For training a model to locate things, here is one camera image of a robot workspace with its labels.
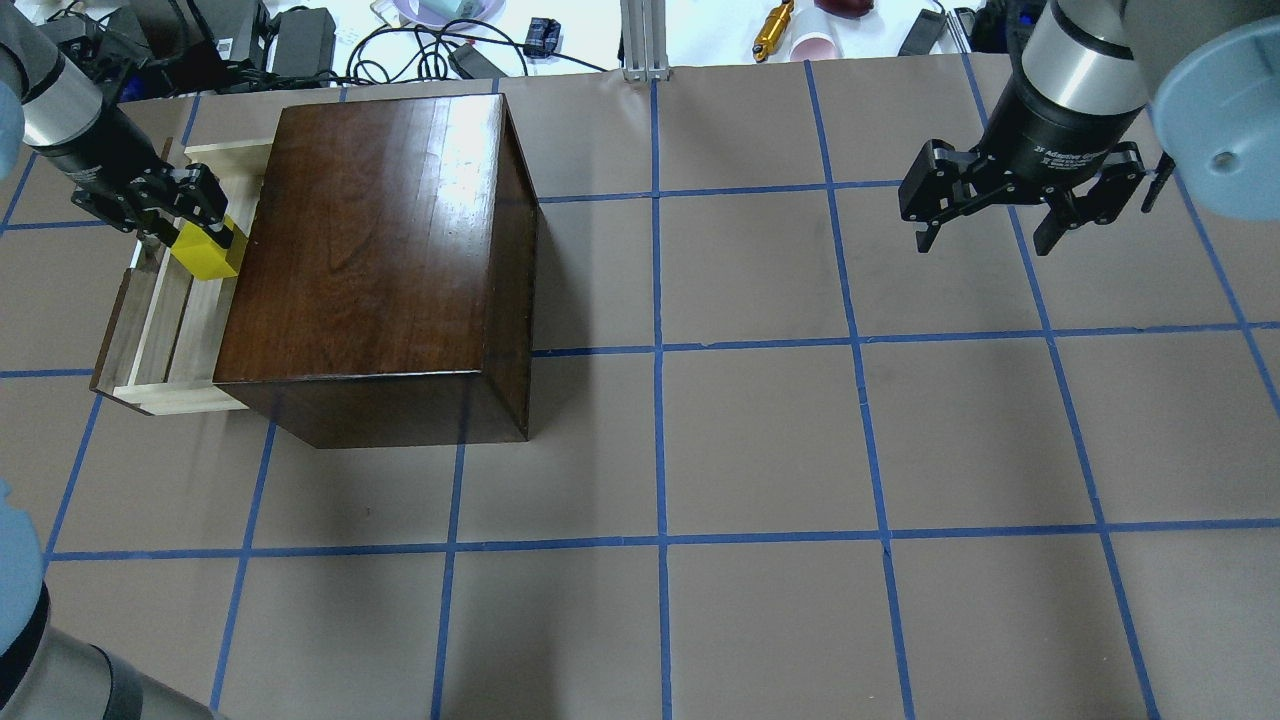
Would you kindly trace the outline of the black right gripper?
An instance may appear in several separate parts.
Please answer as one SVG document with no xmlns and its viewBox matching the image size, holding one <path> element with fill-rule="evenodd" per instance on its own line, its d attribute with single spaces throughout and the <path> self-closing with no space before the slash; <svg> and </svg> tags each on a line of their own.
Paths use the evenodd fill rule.
<svg viewBox="0 0 1280 720">
<path fill-rule="evenodd" d="M 941 228 L 991 205 L 1046 205 L 1033 233 L 1038 258 L 1087 223 L 1110 223 L 1152 177 L 1137 143 L 1071 155 L 1025 137 L 1011 147 L 978 143 L 968 151 L 927 141 L 899 186 L 899 213 L 915 224 L 918 252 L 929 252 Z"/>
</svg>

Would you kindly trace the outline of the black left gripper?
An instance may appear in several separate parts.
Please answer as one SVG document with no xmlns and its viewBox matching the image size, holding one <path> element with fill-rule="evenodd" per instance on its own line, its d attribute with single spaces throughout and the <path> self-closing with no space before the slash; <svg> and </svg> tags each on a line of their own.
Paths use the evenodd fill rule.
<svg viewBox="0 0 1280 720">
<path fill-rule="evenodd" d="M 218 246 L 229 251 L 234 231 L 227 224 L 228 199 L 219 178 L 205 164 L 178 170 L 157 161 L 141 170 L 118 172 L 101 163 L 74 163 L 70 179 L 76 206 L 110 227 L 134 233 L 133 263 L 160 263 L 177 236 L 175 219 L 187 220 L 175 249 Z"/>
</svg>

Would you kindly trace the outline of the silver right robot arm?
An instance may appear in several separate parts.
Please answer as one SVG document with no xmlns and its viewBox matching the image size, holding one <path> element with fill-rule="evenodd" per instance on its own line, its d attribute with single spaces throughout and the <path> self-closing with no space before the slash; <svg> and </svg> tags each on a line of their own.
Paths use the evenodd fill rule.
<svg viewBox="0 0 1280 720">
<path fill-rule="evenodd" d="M 1179 170 L 1211 211 L 1277 219 L 1279 17 L 1275 1 L 1050 1 L 977 145 L 932 140 L 899 187 L 916 249 L 992 205 L 1044 205 L 1034 249 L 1107 225 L 1146 167 L 1124 140 L 1148 110 L 1162 158 L 1151 209 Z"/>
</svg>

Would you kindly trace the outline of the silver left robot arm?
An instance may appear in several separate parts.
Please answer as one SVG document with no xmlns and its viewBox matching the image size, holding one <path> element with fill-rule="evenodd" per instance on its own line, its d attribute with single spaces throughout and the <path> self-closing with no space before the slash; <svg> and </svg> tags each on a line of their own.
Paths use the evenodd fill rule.
<svg viewBox="0 0 1280 720">
<path fill-rule="evenodd" d="M 239 273 L 247 236 L 214 170 L 177 169 L 14 3 L 3 3 L 3 173 L 26 145 L 76 184 L 72 201 L 200 281 Z"/>
</svg>

